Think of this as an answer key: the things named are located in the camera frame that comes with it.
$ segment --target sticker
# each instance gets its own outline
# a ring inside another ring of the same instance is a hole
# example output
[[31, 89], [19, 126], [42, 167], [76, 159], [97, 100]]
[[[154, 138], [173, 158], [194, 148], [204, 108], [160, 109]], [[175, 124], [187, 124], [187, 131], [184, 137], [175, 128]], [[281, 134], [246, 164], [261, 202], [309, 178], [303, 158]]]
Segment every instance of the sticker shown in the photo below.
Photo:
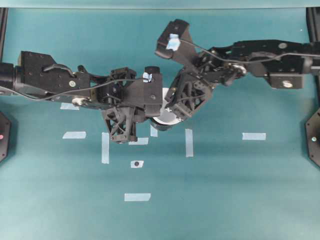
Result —
[[151, 193], [125, 193], [125, 202], [148, 202], [151, 198]]
[[243, 132], [242, 140], [266, 140], [265, 132]]
[[194, 156], [194, 136], [192, 129], [185, 129], [185, 156]]
[[85, 139], [86, 136], [85, 131], [66, 131], [62, 139]]
[[129, 145], [147, 145], [149, 143], [148, 137], [138, 137], [138, 141], [130, 141]]
[[130, 166], [132, 169], [139, 169], [144, 166], [144, 161], [131, 161]]
[[150, 136], [151, 137], [158, 137], [158, 130], [154, 128], [152, 125], [150, 125]]
[[101, 136], [101, 163], [109, 164], [109, 133], [103, 132]]
[[60, 109], [62, 109], [62, 110], [79, 110], [79, 107], [73, 105], [72, 103], [62, 102]]
[[169, 41], [168, 41], [168, 45], [166, 46], [165, 49], [172, 49], [173, 51], [177, 51], [179, 46], [180, 46], [181, 42], [179, 39], [179, 35], [178, 34], [173, 34], [170, 33], [169, 35]]
[[142, 78], [144, 83], [150, 83], [152, 80], [152, 74], [148, 74], [147, 72], [144, 72], [142, 75]]

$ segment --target small black object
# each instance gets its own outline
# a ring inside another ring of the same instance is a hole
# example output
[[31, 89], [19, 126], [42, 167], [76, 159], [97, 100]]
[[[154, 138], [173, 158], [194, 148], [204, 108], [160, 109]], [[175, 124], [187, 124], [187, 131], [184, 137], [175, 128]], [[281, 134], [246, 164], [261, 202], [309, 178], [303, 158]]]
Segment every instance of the small black object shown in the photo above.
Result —
[[0, 112], [0, 162], [8, 155], [11, 122]]
[[309, 158], [320, 167], [320, 108], [305, 124]]

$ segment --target bolt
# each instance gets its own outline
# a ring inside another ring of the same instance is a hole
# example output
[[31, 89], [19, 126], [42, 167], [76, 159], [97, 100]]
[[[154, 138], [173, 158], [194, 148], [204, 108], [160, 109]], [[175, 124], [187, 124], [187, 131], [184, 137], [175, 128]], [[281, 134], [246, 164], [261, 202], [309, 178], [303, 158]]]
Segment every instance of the bolt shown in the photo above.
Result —
[[285, 49], [288, 45], [285, 42], [282, 42], [278, 45], [278, 48]]
[[69, 86], [72, 87], [72, 88], [75, 87], [76, 86], [76, 82], [75, 81], [70, 81], [69, 82]]
[[294, 86], [290, 81], [282, 81], [282, 85], [285, 88], [292, 88]]

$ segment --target masking tape strip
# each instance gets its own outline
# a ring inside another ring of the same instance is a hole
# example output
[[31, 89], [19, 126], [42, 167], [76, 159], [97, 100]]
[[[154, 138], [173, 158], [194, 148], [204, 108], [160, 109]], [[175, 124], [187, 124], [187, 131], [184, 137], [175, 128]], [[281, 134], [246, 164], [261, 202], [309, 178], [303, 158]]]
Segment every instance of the masking tape strip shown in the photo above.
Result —
[[150, 125], [150, 136], [151, 137], [158, 137], [158, 130], [155, 129], [152, 125]]
[[60, 109], [62, 109], [62, 110], [79, 110], [79, 107], [73, 105], [72, 103], [62, 102]]
[[138, 137], [138, 141], [130, 141], [129, 145], [147, 145], [149, 143], [148, 137]]
[[185, 156], [193, 157], [194, 156], [194, 136], [192, 129], [185, 129]]
[[85, 131], [66, 131], [62, 139], [85, 139], [86, 136]]
[[131, 161], [130, 166], [132, 169], [139, 169], [144, 166], [144, 161]]
[[151, 198], [151, 193], [125, 193], [125, 202], [147, 202]]
[[265, 132], [243, 132], [242, 140], [266, 140]]
[[109, 164], [109, 133], [103, 132], [101, 136], [101, 163]]

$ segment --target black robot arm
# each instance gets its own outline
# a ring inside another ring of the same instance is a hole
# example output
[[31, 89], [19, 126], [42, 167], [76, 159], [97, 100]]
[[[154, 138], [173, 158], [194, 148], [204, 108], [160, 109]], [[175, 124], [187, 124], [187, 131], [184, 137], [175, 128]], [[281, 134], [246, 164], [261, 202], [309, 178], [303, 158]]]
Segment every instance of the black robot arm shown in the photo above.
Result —
[[183, 65], [165, 96], [167, 111], [181, 121], [201, 108], [218, 84], [229, 86], [247, 73], [275, 89], [300, 89], [305, 74], [320, 75], [320, 42], [249, 40], [204, 49], [192, 42], [189, 24], [179, 19], [167, 25], [155, 54]]
[[101, 110], [111, 140], [125, 143], [137, 141], [136, 123], [160, 115], [160, 69], [148, 66], [144, 71], [140, 78], [127, 67], [108, 76], [90, 74], [82, 65], [72, 72], [50, 55], [22, 51], [17, 66], [0, 63], [0, 93]]

